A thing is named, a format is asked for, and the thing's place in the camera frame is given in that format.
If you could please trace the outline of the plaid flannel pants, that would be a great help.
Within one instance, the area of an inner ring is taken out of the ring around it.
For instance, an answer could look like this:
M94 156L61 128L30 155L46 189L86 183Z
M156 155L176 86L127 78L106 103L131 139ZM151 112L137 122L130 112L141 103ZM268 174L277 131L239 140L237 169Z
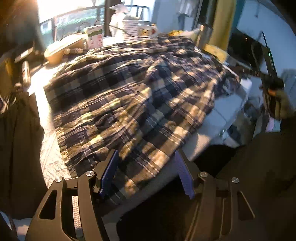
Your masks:
M72 177L119 152L107 201L122 204L154 179L240 78L184 36L69 50L44 87Z

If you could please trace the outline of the yellow curtain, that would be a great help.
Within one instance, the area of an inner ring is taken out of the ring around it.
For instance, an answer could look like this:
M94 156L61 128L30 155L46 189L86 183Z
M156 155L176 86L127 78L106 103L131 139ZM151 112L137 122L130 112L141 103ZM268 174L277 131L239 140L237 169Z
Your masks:
M210 45L227 51L235 11L236 0L217 1L213 31L209 40Z

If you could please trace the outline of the white perforated plastic basket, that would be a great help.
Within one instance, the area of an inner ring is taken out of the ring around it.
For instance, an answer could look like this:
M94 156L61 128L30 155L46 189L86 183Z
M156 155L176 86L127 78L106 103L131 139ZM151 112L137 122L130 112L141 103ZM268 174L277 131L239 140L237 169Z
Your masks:
M141 20L122 20L115 25L113 37L119 42L130 42L144 40L146 38L138 37L137 25L145 24Z

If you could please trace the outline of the yellow plastic bowl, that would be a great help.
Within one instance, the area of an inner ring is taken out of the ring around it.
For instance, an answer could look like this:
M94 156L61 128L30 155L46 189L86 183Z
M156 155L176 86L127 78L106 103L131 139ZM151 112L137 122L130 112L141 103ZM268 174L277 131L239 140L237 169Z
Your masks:
M85 35L72 34L60 41L50 44L44 52L44 58L50 65L58 65L62 62L66 49L84 48Z

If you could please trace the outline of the white tissue in basket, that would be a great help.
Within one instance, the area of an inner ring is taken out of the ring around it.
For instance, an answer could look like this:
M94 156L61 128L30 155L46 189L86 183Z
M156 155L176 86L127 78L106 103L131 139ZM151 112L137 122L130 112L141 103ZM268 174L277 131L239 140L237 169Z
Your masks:
M108 9L115 11L111 16L110 26L115 26L118 22L122 21L128 13L128 8L124 4L116 4Z

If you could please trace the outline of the green white milk carton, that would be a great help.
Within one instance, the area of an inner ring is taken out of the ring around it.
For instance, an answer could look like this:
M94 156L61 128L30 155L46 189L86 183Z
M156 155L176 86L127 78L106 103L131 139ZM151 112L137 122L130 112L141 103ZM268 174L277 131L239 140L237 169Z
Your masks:
M103 46L103 25L86 27L84 33L86 34L86 43L89 49Z

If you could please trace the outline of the black balcony railing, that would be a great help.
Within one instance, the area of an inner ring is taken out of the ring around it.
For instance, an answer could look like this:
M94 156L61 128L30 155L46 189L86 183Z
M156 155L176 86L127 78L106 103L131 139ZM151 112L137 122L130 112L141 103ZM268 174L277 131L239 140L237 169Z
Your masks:
M90 6L54 16L40 23L46 46L71 34L82 33L86 27L104 24L105 6Z

